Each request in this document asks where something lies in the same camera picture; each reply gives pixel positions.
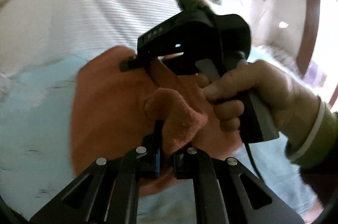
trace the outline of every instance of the light blue sheet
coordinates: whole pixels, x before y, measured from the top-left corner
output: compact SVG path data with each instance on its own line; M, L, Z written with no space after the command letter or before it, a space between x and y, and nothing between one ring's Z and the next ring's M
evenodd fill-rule
M5 202L30 218L72 179L69 161L69 116L74 78L93 56L70 56L11 78L10 95L0 104L0 193ZM255 49L251 61L270 57ZM252 145L266 183L298 213L315 195L301 182L298 167L283 155L286 138ZM243 148L234 156L249 169ZM141 198L138 223L196 223L193 186L185 181L160 194Z

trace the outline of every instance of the bright light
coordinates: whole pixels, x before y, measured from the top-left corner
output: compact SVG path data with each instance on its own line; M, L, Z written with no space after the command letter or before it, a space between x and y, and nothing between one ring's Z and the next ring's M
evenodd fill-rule
M280 27L280 28L287 28L288 26L289 26L289 24L286 23L286 22L280 22L280 23L279 23L279 27Z

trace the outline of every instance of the human hand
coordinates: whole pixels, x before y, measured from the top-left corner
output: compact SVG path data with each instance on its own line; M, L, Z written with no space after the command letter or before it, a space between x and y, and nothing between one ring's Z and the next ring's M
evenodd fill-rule
M275 126L289 138L294 148L303 144L317 118L319 99L292 76L262 60L231 70L213 84L199 74L197 83L207 100L215 104L214 113L224 132L239 129L239 116L245 109L239 100L220 104L217 101L230 99L251 88L257 89L270 108Z

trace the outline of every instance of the silver bolt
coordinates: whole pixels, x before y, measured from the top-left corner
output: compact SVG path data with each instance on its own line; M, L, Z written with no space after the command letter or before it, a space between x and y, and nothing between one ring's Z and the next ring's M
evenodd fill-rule
M187 148L187 153L189 154L196 154L197 153L197 149L194 147L189 147Z
M236 158L233 158L233 157L229 157L226 162L228 163L228 165L230 166L236 166L238 161Z
M107 159L104 158L104 157L100 157L98 159L96 159L96 163L99 165L99 166L103 166L107 163Z
M147 148L143 147L143 146L140 146L140 147L136 148L136 152L140 153L140 154L145 153L146 151L147 151Z

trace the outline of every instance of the folded cloth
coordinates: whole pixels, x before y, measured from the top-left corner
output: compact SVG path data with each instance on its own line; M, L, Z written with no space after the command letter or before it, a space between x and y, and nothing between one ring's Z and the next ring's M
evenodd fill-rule
M176 76L158 59L149 69L128 72L119 63L135 52L114 47L78 73L71 116L71 159L76 175L96 158L114 159L136 148L164 120L162 149L173 152L192 142L210 156L225 159L241 146L238 132L225 134L195 75ZM140 195L160 192L177 181L165 166L157 180L141 182Z

